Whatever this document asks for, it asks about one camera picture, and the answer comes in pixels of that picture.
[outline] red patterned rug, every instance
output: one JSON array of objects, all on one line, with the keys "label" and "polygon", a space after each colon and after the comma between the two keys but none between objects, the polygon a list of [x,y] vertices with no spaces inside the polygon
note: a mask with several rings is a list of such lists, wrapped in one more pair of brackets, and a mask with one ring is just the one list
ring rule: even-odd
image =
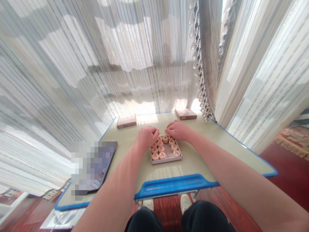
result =
[{"label": "red patterned rug", "polygon": [[309,129],[303,126],[288,127],[280,131],[275,141],[294,154],[309,161]]}]

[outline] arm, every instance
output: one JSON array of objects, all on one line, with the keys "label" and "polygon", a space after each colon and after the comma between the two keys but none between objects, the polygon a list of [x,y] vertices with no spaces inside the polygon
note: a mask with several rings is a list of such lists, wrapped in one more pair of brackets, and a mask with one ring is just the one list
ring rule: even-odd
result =
[{"label": "arm", "polygon": [[78,231],[123,231],[135,195],[139,165],[159,130],[143,127],[124,158],[105,181],[74,227]]},{"label": "arm", "polygon": [[308,212],[247,164],[177,120],[165,131],[196,149],[220,185],[263,231],[309,231]]}]

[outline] wooden floor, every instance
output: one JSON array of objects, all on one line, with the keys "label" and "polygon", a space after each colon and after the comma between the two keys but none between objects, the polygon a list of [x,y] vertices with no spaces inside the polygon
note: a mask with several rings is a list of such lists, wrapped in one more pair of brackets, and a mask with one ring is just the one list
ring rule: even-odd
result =
[{"label": "wooden floor", "polygon": [[[262,154],[267,162],[273,165],[279,175],[269,180],[285,191],[290,197],[309,211],[309,162],[301,159],[277,143],[271,144]],[[197,200],[206,200],[217,205],[230,220],[238,232],[261,231],[250,215],[236,203],[221,187],[201,190]],[[56,199],[51,201],[42,198],[26,198],[0,227],[0,232],[45,232],[41,224],[49,215]],[[137,211],[132,207],[131,214]],[[154,199],[154,211],[164,227],[164,231],[182,231],[180,225],[180,196]]]}]

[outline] desk surface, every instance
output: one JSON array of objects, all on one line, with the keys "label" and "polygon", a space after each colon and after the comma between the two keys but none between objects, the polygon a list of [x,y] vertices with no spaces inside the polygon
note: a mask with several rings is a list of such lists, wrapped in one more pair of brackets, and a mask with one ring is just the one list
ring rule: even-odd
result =
[{"label": "desk surface", "polygon": [[[265,177],[277,174],[277,171],[271,165],[249,150],[246,146],[242,145],[219,125],[213,121],[204,122],[201,112],[194,112],[198,115],[197,119],[183,120],[182,122],[187,124],[194,131],[204,135],[221,148],[227,150]],[[174,112],[139,115],[136,118],[136,126],[120,130],[116,127],[117,119],[114,120],[101,139],[101,141],[118,141],[118,148],[111,163],[107,178],[132,146],[135,136],[142,127],[149,125],[154,126],[160,130],[161,135],[164,135],[164,129],[168,123],[178,119]],[[152,165],[151,156],[149,155],[150,151],[148,150],[144,154],[139,168],[135,199],[219,185],[195,149],[187,142],[177,142],[183,154],[182,160]],[[66,206],[74,204],[78,204],[79,207],[85,207],[95,196],[95,193],[89,194],[86,195],[82,203],[81,201],[74,202],[71,200],[69,190],[70,187],[68,187],[67,191],[59,198],[55,205],[56,210],[68,210],[70,207]]]}]

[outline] shoe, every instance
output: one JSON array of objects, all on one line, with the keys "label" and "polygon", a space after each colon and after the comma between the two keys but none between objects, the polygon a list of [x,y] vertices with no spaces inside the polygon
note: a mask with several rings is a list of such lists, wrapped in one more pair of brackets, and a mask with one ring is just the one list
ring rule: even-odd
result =
[{"label": "shoe", "polygon": [[191,205],[192,205],[192,202],[189,196],[187,194],[181,195],[181,199],[180,199],[181,212],[184,213]]},{"label": "shoe", "polygon": [[154,210],[154,200],[150,199],[150,200],[144,200],[142,207],[147,207],[148,209],[150,209],[151,211]]}]

